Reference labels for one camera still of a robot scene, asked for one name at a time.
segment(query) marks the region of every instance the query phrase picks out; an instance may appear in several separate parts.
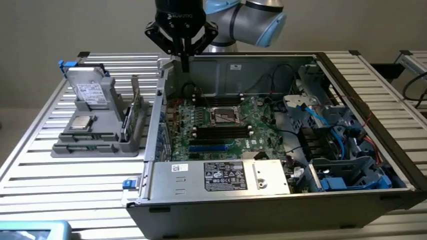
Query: black cable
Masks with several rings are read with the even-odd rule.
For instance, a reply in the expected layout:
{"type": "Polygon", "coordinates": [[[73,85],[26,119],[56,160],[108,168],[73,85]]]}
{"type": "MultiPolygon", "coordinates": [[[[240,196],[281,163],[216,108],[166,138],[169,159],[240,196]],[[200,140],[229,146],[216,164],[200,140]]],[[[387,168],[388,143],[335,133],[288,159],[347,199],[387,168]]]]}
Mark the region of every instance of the black cable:
{"type": "Polygon", "coordinates": [[[292,150],[287,151],[285,154],[293,152],[296,149],[300,149],[300,148],[303,148],[303,147],[301,146],[295,147],[292,150]]]}
{"type": "Polygon", "coordinates": [[[425,95],[425,91],[424,91],[424,93],[420,95],[421,97],[420,98],[411,98],[411,97],[408,97],[407,96],[407,90],[408,90],[408,87],[412,85],[412,83],[415,83],[416,82],[416,80],[419,80],[419,79],[421,79],[423,77],[425,77],[427,76],[427,72],[424,72],[424,73],[421,73],[420,75],[417,75],[411,81],[408,81],[408,83],[404,85],[404,87],[403,87],[403,93],[401,93],[401,95],[403,95],[403,98],[405,99],[405,100],[411,100],[411,101],[417,101],[419,103],[416,104],[416,107],[415,108],[417,108],[417,106],[421,104],[421,101],[424,100],[423,98],[424,98],[424,95],[425,95]]]}
{"type": "Polygon", "coordinates": [[[269,79],[272,79],[272,76],[268,73],[264,73],[263,75],[260,75],[257,81],[253,83],[253,85],[244,91],[244,93],[247,93],[255,86],[256,84],[259,84],[259,82],[264,79],[264,77],[268,77],[269,79]]]}
{"type": "Polygon", "coordinates": [[[421,93],[421,95],[420,95],[420,97],[419,97],[417,103],[416,103],[416,105],[415,105],[415,108],[416,108],[416,109],[417,109],[419,106],[421,105],[421,102],[423,102],[424,100],[427,100],[427,99],[424,99],[425,94],[427,94],[427,89],[425,89],[425,91],[421,93]]]}
{"type": "Polygon", "coordinates": [[[275,108],[275,107],[279,109],[279,111],[275,110],[273,112],[277,112],[277,113],[285,113],[287,112],[287,107],[285,107],[285,104],[284,104],[283,100],[279,100],[279,101],[275,102],[272,108],[275,108]]]}
{"type": "Polygon", "coordinates": [[[185,82],[185,83],[183,84],[183,86],[180,87],[180,96],[181,96],[181,98],[184,98],[184,90],[185,90],[185,87],[189,86],[189,85],[192,85],[193,87],[196,87],[196,84],[192,83],[192,82],[185,82]]]}
{"type": "Polygon", "coordinates": [[[343,124],[333,124],[332,126],[329,126],[328,128],[335,128],[335,127],[343,127],[344,129],[347,129],[349,126],[345,126],[343,124]]]}
{"type": "Polygon", "coordinates": [[[277,66],[275,66],[275,69],[272,70],[272,74],[271,74],[271,91],[275,92],[276,91],[276,86],[275,86],[275,76],[276,76],[276,71],[279,70],[280,67],[287,66],[291,69],[292,72],[292,76],[293,76],[293,80],[296,79],[296,74],[295,74],[295,70],[291,64],[288,63],[281,63],[277,66]]]}
{"type": "Polygon", "coordinates": [[[299,137],[299,135],[297,135],[295,132],[288,131],[288,130],[279,129],[279,128],[276,128],[276,127],[273,127],[273,126],[268,125],[268,123],[267,123],[267,122],[264,122],[264,124],[265,124],[265,126],[267,126],[269,129],[272,129],[272,130],[275,130],[275,131],[279,131],[279,132],[283,132],[283,133],[293,134],[296,137],[299,137]]]}

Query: motherboard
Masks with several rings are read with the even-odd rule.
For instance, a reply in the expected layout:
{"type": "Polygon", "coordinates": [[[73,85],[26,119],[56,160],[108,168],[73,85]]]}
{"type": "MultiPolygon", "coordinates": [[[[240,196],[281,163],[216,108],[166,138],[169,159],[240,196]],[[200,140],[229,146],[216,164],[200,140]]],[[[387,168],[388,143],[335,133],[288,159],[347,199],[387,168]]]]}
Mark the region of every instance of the motherboard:
{"type": "Polygon", "coordinates": [[[172,110],[172,161],[284,159],[281,134],[263,116],[269,97],[177,100],[172,110]]]}

